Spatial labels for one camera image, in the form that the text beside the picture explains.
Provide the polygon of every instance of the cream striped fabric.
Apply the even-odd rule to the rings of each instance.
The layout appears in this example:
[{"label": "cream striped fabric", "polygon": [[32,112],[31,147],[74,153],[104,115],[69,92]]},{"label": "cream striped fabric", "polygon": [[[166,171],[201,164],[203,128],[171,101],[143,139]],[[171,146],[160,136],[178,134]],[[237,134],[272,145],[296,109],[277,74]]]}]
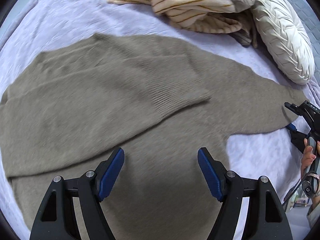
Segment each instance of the cream striped fabric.
[{"label": "cream striped fabric", "polygon": [[203,33],[232,33],[242,27],[237,20],[221,13],[235,12],[231,0],[108,0],[109,3],[144,3],[156,15],[165,14],[172,26]]}]

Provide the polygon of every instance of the human hand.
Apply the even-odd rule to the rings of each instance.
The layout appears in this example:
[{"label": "human hand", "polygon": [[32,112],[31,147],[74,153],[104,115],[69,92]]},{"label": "human hand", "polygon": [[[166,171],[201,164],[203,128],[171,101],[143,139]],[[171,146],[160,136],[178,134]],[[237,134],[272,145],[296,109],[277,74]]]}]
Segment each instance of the human hand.
[{"label": "human hand", "polygon": [[[306,170],[306,168],[308,168],[312,162],[314,161],[314,159],[316,158],[316,156],[312,153],[312,146],[308,146],[308,140],[304,139],[303,140],[304,145],[305,145],[305,149],[303,151],[303,157],[301,159],[301,179],[303,178],[304,172]],[[320,153],[320,142],[317,142],[317,150]]]}]

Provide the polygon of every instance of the round cushion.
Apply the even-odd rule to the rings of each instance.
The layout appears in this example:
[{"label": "round cushion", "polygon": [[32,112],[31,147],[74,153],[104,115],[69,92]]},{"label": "round cushion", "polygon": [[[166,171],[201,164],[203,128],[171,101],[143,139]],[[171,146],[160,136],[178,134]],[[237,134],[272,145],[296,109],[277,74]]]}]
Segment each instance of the round cushion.
[{"label": "round cushion", "polygon": [[279,69],[297,84],[308,83],[315,71],[312,47],[291,4],[287,0],[256,0],[251,11]]}]

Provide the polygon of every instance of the silver bolt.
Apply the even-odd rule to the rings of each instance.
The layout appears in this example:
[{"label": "silver bolt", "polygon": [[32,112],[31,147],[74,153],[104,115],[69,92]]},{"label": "silver bolt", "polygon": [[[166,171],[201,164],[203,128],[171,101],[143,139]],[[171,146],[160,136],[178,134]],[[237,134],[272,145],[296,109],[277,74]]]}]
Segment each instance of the silver bolt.
[{"label": "silver bolt", "polygon": [[85,174],[88,178],[93,177],[94,175],[94,171],[87,171],[87,173]]},{"label": "silver bolt", "polygon": [[61,177],[60,176],[55,176],[54,178],[53,178],[53,181],[54,182],[59,182],[61,180]]},{"label": "silver bolt", "polygon": [[264,182],[264,183],[266,183],[266,182],[269,181],[269,179],[268,179],[266,176],[262,176],[262,177],[261,177],[261,181]]},{"label": "silver bolt", "polygon": [[234,171],[227,171],[227,175],[228,177],[233,178],[236,176],[236,173]]}]

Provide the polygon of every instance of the bed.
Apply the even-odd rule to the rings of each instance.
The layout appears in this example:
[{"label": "bed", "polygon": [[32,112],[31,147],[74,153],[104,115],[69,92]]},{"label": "bed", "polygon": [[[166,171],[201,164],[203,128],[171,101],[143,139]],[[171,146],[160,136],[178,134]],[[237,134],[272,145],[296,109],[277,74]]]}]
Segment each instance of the bed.
[{"label": "bed", "polygon": [[[311,82],[299,86],[279,72],[267,53],[244,48],[226,34],[204,34],[170,27],[164,17],[154,16],[147,5],[115,5],[106,0],[31,0],[0,40],[0,94],[43,50],[54,50],[90,37],[93,33],[113,35],[157,34],[186,40],[201,49],[249,66],[260,76],[303,90],[310,101],[320,106],[320,22],[306,0],[289,0],[307,30],[313,46],[316,73]],[[294,125],[308,132],[298,118]],[[227,144],[231,169],[240,176],[257,179],[268,176],[280,199],[299,177],[300,152],[291,144],[286,129],[268,134],[233,135]],[[248,200],[244,199],[234,239],[241,239]],[[21,239],[29,239],[22,214],[0,162],[0,209]]]}]

